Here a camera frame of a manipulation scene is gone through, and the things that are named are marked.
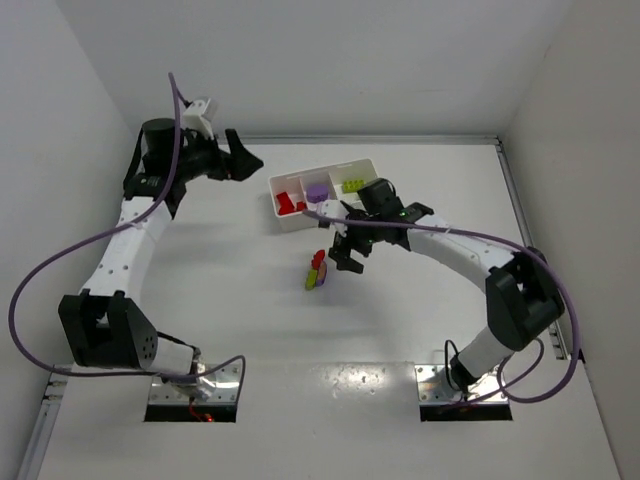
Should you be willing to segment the red thin lego piece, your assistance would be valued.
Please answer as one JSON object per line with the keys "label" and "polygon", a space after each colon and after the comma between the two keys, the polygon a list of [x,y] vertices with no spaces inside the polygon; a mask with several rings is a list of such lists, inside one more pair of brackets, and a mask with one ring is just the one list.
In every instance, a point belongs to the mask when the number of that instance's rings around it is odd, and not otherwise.
{"label": "red thin lego piece", "polygon": [[275,199],[278,203],[277,213],[280,216],[301,212],[307,208],[304,201],[295,201],[287,192],[278,193]]}

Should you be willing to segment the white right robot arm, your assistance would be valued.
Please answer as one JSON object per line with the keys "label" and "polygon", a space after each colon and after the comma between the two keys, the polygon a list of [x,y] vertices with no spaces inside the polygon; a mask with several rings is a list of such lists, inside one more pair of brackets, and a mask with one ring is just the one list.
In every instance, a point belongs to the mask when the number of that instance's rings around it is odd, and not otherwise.
{"label": "white right robot arm", "polygon": [[455,233],[432,208],[403,204],[386,179],[369,182],[357,195],[359,207],[326,200],[315,209],[320,226],[336,230],[329,256],[337,269],[362,273],[363,265],[352,254],[367,257],[375,244],[384,242],[440,263],[485,296],[485,327],[445,367],[453,389],[466,393],[564,314],[561,293],[538,250]]}

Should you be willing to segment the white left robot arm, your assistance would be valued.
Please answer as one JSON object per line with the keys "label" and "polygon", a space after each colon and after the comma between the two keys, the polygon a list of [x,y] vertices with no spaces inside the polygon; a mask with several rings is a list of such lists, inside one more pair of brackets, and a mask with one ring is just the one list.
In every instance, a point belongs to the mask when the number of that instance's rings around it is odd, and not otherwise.
{"label": "white left robot arm", "polygon": [[123,181],[117,233],[93,274],[58,306],[73,358],[81,367],[128,369],[183,378],[196,371],[197,347],[156,330],[139,306],[143,281],[188,182],[244,181],[264,163],[225,132],[228,148],[168,118],[145,122]]}

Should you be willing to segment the purple rounded lego brick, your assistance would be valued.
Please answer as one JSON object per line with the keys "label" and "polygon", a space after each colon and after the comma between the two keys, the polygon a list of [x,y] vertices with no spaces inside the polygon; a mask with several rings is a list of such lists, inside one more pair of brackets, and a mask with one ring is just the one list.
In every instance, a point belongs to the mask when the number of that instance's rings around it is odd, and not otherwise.
{"label": "purple rounded lego brick", "polygon": [[319,204],[330,198],[330,189],[326,184],[311,184],[306,190],[307,202]]}

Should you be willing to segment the red curved lego brick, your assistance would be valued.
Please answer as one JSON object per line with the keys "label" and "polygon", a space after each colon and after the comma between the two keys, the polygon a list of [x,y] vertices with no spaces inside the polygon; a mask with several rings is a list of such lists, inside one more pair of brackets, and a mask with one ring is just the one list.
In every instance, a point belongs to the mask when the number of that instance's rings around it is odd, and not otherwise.
{"label": "red curved lego brick", "polygon": [[325,251],[318,250],[312,257],[311,268],[313,270],[318,270],[321,264],[324,262],[324,258],[325,258]]}

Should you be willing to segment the lime green lego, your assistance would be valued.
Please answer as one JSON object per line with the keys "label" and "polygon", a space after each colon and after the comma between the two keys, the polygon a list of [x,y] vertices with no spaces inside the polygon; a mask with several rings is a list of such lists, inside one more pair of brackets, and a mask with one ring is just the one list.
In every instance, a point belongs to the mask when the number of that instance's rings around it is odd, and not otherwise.
{"label": "lime green lego", "polygon": [[315,269],[310,269],[304,283],[304,288],[306,290],[313,290],[316,287],[317,278],[318,271]]}
{"label": "lime green lego", "polygon": [[345,180],[341,184],[341,191],[343,194],[356,193],[365,185],[365,181],[362,179]]}

